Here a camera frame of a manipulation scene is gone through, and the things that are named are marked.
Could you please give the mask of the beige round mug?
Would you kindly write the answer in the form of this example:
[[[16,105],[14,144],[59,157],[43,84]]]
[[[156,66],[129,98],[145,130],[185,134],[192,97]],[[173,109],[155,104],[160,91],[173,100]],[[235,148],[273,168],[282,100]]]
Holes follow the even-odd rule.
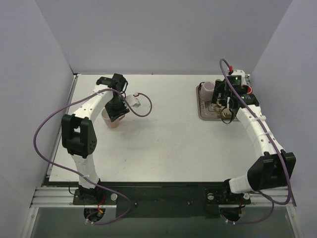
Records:
[[[228,108],[223,108],[220,112],[220,118],[223,120],[234,120],[235,116],[232,112],[232,110]]]

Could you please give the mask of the pink mug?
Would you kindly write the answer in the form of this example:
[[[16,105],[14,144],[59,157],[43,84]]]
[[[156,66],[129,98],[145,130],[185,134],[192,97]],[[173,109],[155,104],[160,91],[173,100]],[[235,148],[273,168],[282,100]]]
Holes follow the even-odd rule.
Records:
[[[106,109],[103,109],[101,112],[101,117],[102,117],[103,121],[105,122],[105,124],[107,125],[107,127],[116,128],[119,126],[120,121],[125,118],[125,115],[121,116],[120,118],[116,119],[115,121],[111,121]]]

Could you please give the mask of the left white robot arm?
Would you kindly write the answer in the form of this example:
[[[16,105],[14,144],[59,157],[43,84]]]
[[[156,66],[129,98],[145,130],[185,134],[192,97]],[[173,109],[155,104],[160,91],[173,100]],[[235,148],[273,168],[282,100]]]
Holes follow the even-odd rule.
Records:
[[[104,111],[111,123],[117,123],[130,112],[123,97],[128,85],[123,75],[115,73],[113,77],[100,77],[92,92],[92,97],[85,100],[73,114],[65,114],[61,120],[62,146],[66,148],[75,162],[76,170],[83,177],[79,178],[79,197],[91,204],[102,199],[102,191],[96,186],[100,183],[95,169],[93,152],[97,146],[94,121]]]

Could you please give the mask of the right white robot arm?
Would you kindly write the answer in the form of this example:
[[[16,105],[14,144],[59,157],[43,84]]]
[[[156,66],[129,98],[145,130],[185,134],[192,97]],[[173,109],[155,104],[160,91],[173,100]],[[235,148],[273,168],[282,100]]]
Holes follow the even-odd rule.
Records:
[[[240,121],[256,155],[247,173],[230,179],[229,186],[221,190],[221,197],[227,203],[234,202],[240,193],[287,186],[296,163],[295,155],[286,152],[273,136],[255,95],[247,91],[242,76],[229,75],[224,80],[216,80],[211,100],[229,109]]]

